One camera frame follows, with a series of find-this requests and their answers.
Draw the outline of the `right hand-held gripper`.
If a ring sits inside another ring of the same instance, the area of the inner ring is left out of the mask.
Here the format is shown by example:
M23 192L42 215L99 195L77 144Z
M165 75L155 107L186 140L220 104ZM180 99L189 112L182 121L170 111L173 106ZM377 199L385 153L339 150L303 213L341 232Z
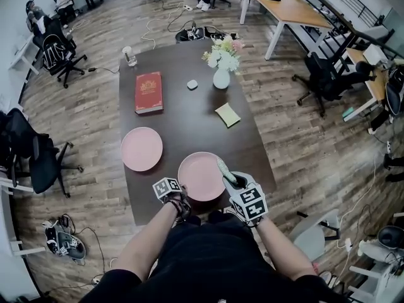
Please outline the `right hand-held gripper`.
M232 174L236 179L235 183L227 177L222 178L229 201L235 214L245 224L253 226L268 213L265 194L251 175L238 171L232 171Z

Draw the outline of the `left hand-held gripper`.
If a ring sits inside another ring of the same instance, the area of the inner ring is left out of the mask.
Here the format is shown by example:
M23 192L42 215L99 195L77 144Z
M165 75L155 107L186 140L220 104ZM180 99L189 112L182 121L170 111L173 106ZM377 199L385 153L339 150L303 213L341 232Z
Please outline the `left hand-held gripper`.
M177 221L187 220L191 213L191 206L187 198L187 187L180 185L174 178L164 177L154 183L153 191L157 199L163 203L171 203L177 210Z

